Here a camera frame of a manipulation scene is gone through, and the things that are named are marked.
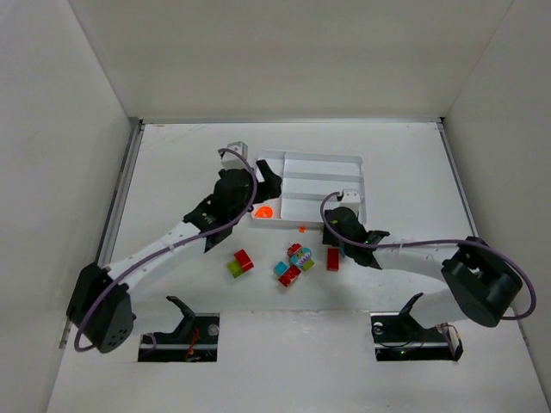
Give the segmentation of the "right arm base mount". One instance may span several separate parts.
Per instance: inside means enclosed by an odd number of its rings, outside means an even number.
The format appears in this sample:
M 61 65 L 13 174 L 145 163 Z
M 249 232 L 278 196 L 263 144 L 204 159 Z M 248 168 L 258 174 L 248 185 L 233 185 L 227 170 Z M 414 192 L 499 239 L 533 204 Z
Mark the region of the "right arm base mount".
M 411 315 L 422 293 L 415 294 L 398 312 L 370 314 L 375 359 L 383 361 L 453 361 L 463 355 L 464 347 L 457 328 L 440 324 L 425 329 Z

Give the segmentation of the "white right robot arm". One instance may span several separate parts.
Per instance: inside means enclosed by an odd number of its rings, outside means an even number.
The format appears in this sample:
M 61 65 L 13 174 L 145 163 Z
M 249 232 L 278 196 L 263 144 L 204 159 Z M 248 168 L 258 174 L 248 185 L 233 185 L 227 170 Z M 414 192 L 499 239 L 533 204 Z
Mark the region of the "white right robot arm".
M 345 206 L 320 213 L 323 243 L 341 247 L 356 264 L 418 274 L 446 285 L 437 293 L 414 294 L 402 310 L 425 329 L 462 319 L 493 328 L 505 319 L 523 286 L 511 265 L 479 238 L 423 244 L 388 231 L 368 231 Z

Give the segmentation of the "red 2x4 lego brick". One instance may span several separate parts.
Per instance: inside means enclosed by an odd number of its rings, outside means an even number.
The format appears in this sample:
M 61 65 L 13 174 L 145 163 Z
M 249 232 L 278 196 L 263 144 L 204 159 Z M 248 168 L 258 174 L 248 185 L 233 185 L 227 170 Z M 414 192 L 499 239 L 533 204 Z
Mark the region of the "red 2x4 lego brick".
M 296 281 L 300 273 L 301 270 L 298 267 L 291 266 L 279 277 L 278 280 L 284 287 L 289 287 Z

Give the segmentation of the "orange dome lego piece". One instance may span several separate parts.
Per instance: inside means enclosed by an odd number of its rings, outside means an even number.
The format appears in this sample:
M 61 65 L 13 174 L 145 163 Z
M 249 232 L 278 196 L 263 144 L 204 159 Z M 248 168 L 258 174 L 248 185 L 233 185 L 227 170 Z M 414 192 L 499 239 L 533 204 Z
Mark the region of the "orange dome lego piece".
M 274 211 L 271 206 L 260 206 L 254 212 L 254 217 L 256 219 L 272 219 L 274 216 Z

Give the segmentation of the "cyan small lego brick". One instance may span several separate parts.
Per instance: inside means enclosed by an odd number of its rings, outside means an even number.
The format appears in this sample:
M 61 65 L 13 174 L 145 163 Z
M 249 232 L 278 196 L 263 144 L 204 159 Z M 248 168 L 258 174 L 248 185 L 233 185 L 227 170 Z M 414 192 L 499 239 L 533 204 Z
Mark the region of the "cyan small lego brick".
M 282 275 L 284 275 L 287 270 L 288 270 L 288 265 L 283 261 L 279 261 L 274 266 L 274 273 L 277 277 L 281 277 Z

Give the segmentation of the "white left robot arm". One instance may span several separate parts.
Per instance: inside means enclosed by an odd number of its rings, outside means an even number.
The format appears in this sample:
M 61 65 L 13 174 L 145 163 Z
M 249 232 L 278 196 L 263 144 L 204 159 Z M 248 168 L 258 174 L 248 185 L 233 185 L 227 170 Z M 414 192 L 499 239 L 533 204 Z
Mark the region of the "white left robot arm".
M 132 296 L 139 288 L 209 252 L 256 204 L 281 194 L 282 178 L 263 159 L 254 167 L 222 169 L 214 191 L 161 238 L 118 262 L 85 266 L 66 310 L 77 329 L 74 349 L 106 354 L 118 348 L 133 331 Z

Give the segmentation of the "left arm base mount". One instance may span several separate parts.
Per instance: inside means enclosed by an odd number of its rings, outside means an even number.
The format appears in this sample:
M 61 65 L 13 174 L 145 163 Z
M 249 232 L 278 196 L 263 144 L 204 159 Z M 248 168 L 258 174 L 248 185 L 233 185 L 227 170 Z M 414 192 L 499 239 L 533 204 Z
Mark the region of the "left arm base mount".
M 197 313 L 176 296 L 167 296 L 180 312 L 168 330 L 146 332 L 140 338 L 137 362 L 206 363 L 218 359 L 219 313 Z

